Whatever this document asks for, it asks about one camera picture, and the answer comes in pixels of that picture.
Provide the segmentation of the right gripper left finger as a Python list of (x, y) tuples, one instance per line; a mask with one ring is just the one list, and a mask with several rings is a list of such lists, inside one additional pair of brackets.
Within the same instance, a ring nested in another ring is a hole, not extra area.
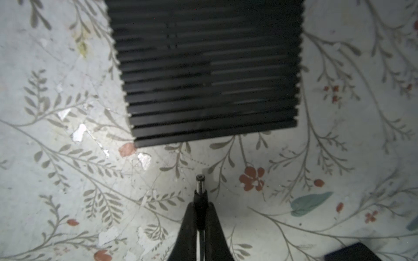
[(196, 261), (197, 230), (197, 211), (189, 203), (168, 261)]

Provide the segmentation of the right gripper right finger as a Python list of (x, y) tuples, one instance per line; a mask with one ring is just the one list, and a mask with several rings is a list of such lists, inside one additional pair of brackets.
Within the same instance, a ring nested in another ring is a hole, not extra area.
[(209, 203), (205, 215), (205, 260), (234, 261), (229, 250), (216, 208)]

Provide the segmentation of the black power adapter with cable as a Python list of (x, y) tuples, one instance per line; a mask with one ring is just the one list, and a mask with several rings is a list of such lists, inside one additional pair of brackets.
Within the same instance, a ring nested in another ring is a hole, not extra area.
[(208, 196), (205, 189), (205, 176), (196, 176), (197, 188), (194, 195), (194, 205), (197, 211), (197, 230), (199, 232), (200, 260), (205, 260), (205, 218), (208, 206)]

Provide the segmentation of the black network switch box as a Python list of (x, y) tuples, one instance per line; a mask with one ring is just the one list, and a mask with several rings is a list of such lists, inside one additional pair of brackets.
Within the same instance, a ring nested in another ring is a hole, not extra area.
[(137, 147), (297, 125), (303, 1), (107, 1)]

